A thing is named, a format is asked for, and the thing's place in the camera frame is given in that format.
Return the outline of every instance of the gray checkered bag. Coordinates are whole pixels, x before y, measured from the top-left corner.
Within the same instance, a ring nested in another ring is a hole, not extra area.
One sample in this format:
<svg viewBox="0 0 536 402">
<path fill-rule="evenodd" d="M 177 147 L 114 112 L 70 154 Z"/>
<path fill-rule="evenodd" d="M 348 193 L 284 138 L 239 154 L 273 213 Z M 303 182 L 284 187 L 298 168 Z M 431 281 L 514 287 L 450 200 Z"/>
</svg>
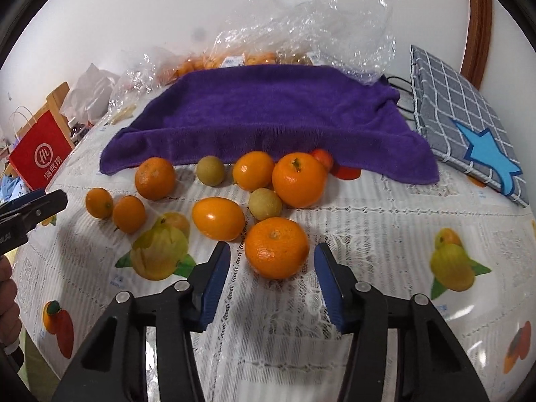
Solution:
<svg viewBox="0 0 536 402">
<path fill-rule="evenodd" d="M 529 204 L 525 180 L 495 111 L 463 76 L 412 45 L 411 82 L 416 130 L 444 163 Z"/>
</svg>

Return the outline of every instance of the hand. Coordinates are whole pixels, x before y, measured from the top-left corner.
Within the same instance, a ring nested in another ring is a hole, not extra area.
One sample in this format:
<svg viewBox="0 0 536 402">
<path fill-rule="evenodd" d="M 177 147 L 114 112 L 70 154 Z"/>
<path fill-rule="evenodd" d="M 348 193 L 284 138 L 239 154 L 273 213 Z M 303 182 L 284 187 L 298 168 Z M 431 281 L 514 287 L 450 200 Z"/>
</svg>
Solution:
<svg viewBox="0 0 536 402">
<path fill-rule="evenodd" d="M 20 308 L 15 303 L 17 285 L 11 279 L 9 260 L 0 256 L 0 341 L 6 346 L 14 343 L 22 330 Z"/>
</svg>

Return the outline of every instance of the white circular logo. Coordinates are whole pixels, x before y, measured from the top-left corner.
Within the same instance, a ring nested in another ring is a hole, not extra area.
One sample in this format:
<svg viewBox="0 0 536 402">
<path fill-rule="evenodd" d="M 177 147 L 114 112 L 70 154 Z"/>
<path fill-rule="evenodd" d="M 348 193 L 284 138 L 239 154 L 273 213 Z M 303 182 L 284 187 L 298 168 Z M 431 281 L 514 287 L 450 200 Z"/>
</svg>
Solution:
<svg viewBox="0 0 536 402">
<path fill-rule="evenodd" d="M 47 168 L 52 163 L 52 147 L 48 143 L 42 143 L 36 148 L 34 154 L 36 165 L 40 168 Z"/>
</svg>

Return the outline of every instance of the blue star patch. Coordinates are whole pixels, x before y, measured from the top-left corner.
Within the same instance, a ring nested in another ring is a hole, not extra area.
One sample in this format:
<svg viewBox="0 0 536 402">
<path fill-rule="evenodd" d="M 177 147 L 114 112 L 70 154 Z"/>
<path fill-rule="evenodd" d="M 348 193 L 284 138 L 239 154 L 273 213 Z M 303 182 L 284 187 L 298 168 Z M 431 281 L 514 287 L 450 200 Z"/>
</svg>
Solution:
<svg viewBox="0 0 536 402">
<path fill-rule="evenodd" d="M 455 120 L 452 120 L 452 122 L 469 142 L 469 148 L 464 158 L 494 169 L 502 183 L 500 192 L 505 196 L 510 196 L 514 191 L 512 177 L 523 173 L 519 166 L 502 153 L 489 128 L 480 133 L 475 133 Z"/>
</svg>

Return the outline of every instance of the purple towel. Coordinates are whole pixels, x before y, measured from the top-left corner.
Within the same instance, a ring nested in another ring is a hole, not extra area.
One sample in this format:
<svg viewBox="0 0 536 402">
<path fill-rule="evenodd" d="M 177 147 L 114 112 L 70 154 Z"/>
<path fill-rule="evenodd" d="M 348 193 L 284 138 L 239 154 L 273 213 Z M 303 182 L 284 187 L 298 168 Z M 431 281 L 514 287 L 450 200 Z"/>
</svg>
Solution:
<svg viewBox="0 0 536 402">
<path fill-rule="evenodd" d="M 315 148 L 344 166 L 412 184 L 439 179 L 428 142 L 397 110 L 384 80 L 365 86 L 336 69 L 261 65 L 187 74 L 112 138 L 100 170 L 113 174 L 150 157 L 234 163 L 260 150 L 274 159 Z"/>
</svg>

